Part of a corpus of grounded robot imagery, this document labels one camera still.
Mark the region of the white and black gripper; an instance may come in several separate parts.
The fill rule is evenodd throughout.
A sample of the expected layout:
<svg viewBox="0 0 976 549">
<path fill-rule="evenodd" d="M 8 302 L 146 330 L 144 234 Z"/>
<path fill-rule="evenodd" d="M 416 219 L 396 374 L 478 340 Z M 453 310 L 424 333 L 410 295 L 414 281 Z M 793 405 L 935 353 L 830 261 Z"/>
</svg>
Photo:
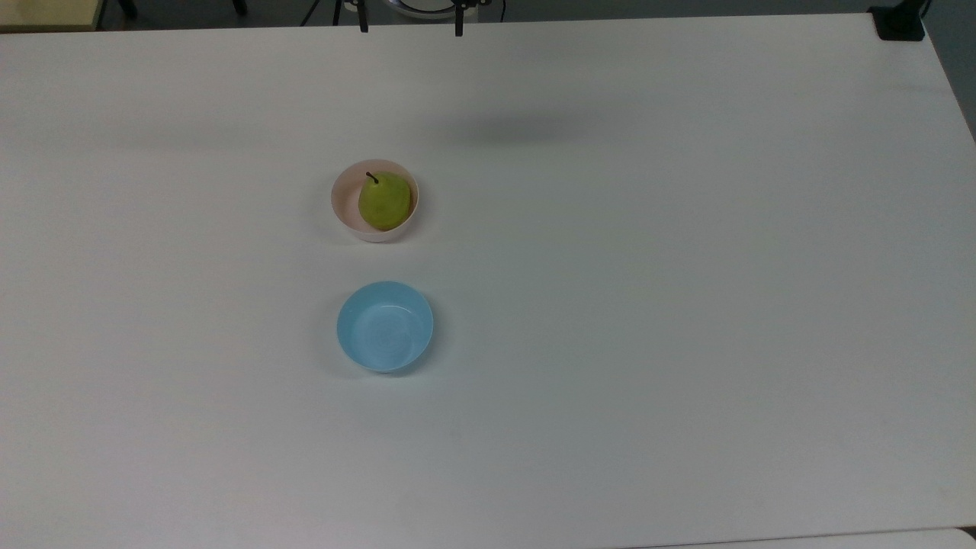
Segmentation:
<svg viewBox="0 0 976 549">
<path fill-rule="evenodd" d="M 464 18 L 477 14 L 482 7 L 490 6 L 490 1 L 381 1 L 406 18 L 453 18 L 454 35 L 464 36 Z M 369 31 L 368 6 L 365 0 L 357 0 L 357 21 L 360 31 Z"/>
</svg>

